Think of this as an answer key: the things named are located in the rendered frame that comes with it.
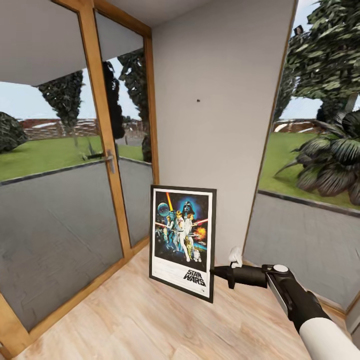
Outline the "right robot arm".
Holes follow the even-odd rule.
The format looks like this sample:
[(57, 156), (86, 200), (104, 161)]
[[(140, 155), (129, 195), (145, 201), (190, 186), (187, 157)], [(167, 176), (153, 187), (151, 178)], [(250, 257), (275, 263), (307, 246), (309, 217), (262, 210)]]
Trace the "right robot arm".
[(323, 311), (311, 291), (305, 291), (292, 272), (284, 265), (254, 267), (243, 264), (241, 248), (235, 246), (229, 254), (230, 266), (215, 266), (209, 271), (235, 284), (272, 290), (280, 306), (299, 333), (311, 360), (360, 360), (360, 350)]

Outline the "poster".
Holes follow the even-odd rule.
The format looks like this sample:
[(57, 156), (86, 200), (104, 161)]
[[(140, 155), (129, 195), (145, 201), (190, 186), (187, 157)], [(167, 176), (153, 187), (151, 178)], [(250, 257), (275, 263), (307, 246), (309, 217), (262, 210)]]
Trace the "poster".
[(214, 302), (217, 189), (151, 185), (149, 278)]

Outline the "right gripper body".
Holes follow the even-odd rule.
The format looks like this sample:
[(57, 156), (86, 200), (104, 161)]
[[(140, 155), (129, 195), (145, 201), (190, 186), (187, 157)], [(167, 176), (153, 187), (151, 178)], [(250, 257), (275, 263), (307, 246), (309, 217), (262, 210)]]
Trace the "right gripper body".
[(252, 267), (254, 266), (243, 264), (242, 267), (233, 268), (232, 264), (231, 262), (227, 272), (228, 287), (230, 289), (234, 290), (236, 283), (255, 286), (252, 275)]

